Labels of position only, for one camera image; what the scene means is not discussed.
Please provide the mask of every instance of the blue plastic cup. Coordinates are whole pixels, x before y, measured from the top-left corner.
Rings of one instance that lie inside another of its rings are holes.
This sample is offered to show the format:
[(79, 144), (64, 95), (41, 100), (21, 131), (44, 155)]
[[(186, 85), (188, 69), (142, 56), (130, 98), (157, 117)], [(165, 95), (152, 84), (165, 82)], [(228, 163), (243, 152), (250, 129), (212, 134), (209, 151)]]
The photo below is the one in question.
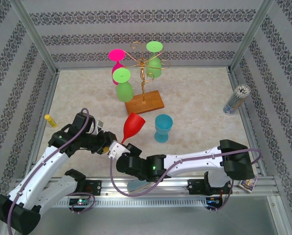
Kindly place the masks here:
[(155, 120), (156, 133), (155, 140), (159, 143), (165, 143), (169, 139), (168, 133), (172, 129), (173, 120), (166, 114), (160, 114)]

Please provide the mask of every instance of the purple cable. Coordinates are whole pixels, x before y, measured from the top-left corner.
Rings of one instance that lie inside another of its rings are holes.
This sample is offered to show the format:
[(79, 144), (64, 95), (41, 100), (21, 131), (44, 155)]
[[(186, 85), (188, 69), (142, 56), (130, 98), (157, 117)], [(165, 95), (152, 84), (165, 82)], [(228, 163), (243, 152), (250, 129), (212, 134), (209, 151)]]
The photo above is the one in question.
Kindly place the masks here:
[[(58, 152), (60, 152), (61, 149), (65, 148), (66, 146), (68, 146), (71, 142), (73, 142), (82, 132), (83, 130), (85, 129), (87, 123), (88, 123), (88, 120), (89, 120), (89, 110), (87, 108), (83, 108), (81, 112), (83, 111), (86, 111), (87, 112), (87, 117), (86, 117), (86, 121), (83, 125), (83, 127), (80, 129), (79, 132), (77, 132), (77, 134), (72, 138), (70, 139), (68, 142), (66, 142), (65, 144), (63, 144), (60, 148), (58, 148), (57, 150), (55, 150), (53, 153), (51, 153), (45, 160), (44, 160), (44, 163), (46, 163), (50, 158), (52, 158), (55, 154), (57, 154)], [(33, 176), (36, 174), (36, 172), (44, 165), (44, 163), (41, 163), (39, 164), (35, 170), (29, 175), (29, 177), (27, 178), (27, 180), (23, 183), (22, 187), (20, 188), (19, 192), (17, 193), (16, 197), (14, 198), (12, 204), (11, 204), (11, 207), (10, 207), (10, 210), (9, 210), (9, 213), (8, 213), (8, 219), (7, 219), (7, 225), (8, 225), (8, 232), (9, 232), (9, 235), (13, 235), (12, 234), (12, 229), (11, 229), (11, 216), (12, 216), (12, 211), (15, 207), (15, 204), (17, 202), (17, 200), (19, 199), (21, 193), (24, 191), (25, 189), (25, 186), (28, 184), (28, 182), (33, 178)]]
[[(122, 192), (116, 185), (113, 179), (113, 174), (112, 174), (112, 163), (113, 163), (113, 158), (111, 157), (110, 160), (110, 178), (111, 178), (111, 182), (113, 184), (113, 187), (116, 189), (116, 191), (118, 191), (120, 194), (127, 196), (127, 197), (140, 197), (143, 196), (147, 193), (149, 193), (150, 191), (152, 191), (163, 179), (164, 177), (167, 175), (167, 173), (173, 169), (176, 165), (181, 164), (183, 162), (187, 162), (187, 161), (194, 161), (194, 160), (201, 160), (201, 159), (208, 159), (208, 158), (213, 158), (213, 157), (222, 157), (222, 156), (226, 156), (226, 155), (231, 155), (231, 154), (239, 154), (239, 153), (245, 153), (245, 152), (250, 152), (250, 151), (255, 151), (259, 153), (259, 156), (257, 157), (257, 159), (255, 159), (251, 164), (255, 164), (257, 163), (261, 158), (262, 158), (262, 151), (260, 149), (256, 149), (256, 148), (248, 148), (248, 149), (242, 149), (242, 150), (236, 150), (236, 151), (231, 151), (228, 153), (218, 153), (218, 154), (214, 154), (214, 155), (207, 155), (207, 156), (201, 156), (201, 157), (194, 157), (194, 158), (186, 158), (186, 159), (181, 159), (178, 160), (177, 162), (175, 162), (174, 164), (172, 164), (164, 173), (163, 175), (158, 179), (158, 181), (149, 189), (147, 189), (144, 192), (138, 193), (138, 194), (127, 194)], [(223, 208), (223, 206), (225, 206), (225, 204), (227, 203), (230, 195), (232, 194), (233, 191), (233, 184), (234, 184), (234, 180), (232, 180), (231, 182), (231, 187), (229, 190), (229, 193), (227, 195), (227, 198), (225, 199), (225, 201), (223, 202), (223, 204), (217, 209), (217, 211), (219, 211), (220, 209)]]
[(93, 198), (93, 202), (92, 202), (92, 204), (89, 207), (87, 207), (86, 209), (84, 209), (82, 211), (74, 211), (73, 210), (74, 205), (73, 205), (72, 208), (71, 208), (72, 213), (83, 214), (83, 213), (89, 211), (90, 209), (92, 209), (93, 205), (96, 202), (95, 196), (93, 194), (89, 193), (89, 192), (73, 192), (73, 193), (68, 194), (67, 196), (78, 196), (78, 195), (88, 195), (88, 196), (91, 196)]

